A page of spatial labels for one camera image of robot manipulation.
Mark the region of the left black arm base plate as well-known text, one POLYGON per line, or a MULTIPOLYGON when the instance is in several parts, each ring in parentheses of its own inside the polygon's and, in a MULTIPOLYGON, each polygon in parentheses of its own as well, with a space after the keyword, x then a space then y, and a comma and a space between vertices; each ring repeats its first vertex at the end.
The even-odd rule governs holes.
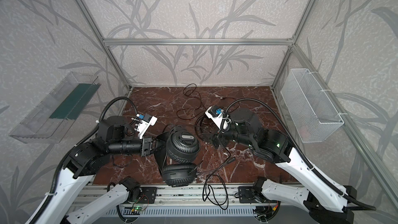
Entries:
POLYGON ((154 204, 157 196, 157 187, 142 187, 137 203, 154 204))

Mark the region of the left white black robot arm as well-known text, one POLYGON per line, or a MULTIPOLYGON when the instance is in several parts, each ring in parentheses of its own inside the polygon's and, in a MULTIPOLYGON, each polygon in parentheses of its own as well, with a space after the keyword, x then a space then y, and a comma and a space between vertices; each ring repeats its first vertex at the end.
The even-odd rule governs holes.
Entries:
POLYGON ((147 129, 155 125, 157 117, 137 114, 133 117, 138 121, 136 127, 123 116, 105 117, 110 107, 122 100, 135 105, 130 98, 119 96, 104 107, 94 129, 57 165, 50 191, 28 219, 29 224, 91 224, 113 207, 139 197, 140 184, 127 177, 93 203, 68 213, 79 193, 113 155, 140 154, 145 157, 158 151, 158 148, 151 148, 155 138, 144 136, 147 129))

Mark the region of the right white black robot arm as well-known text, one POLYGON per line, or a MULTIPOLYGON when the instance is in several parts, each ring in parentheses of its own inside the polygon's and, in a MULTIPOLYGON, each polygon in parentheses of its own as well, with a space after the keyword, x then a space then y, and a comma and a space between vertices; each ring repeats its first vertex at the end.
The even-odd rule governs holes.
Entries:
POLYGON ((352 224, 355 211, 376 210, 375 206, 356 199, 355 188, 337 183, 311 163, 281 118, 273 110, 270 112, 284 132, 264 128, 258 115, 247 108, 230 113, 228 108, 214 105, 205 112, 219 128, 213 140, 246 146, 254 156, 277 165, 301 184, 283 185, 260 177, 252 188, 257 198, 298 207, 319 224, 352 224))

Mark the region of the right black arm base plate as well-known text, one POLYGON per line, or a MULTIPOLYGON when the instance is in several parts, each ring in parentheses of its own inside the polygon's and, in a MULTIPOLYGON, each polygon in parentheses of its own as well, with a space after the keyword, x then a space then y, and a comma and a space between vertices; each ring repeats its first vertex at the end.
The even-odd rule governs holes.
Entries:
POLYGON ((252 192, 251 186, 239 186, 235 198, 239 199, 240 203, 259 203, 252 192))

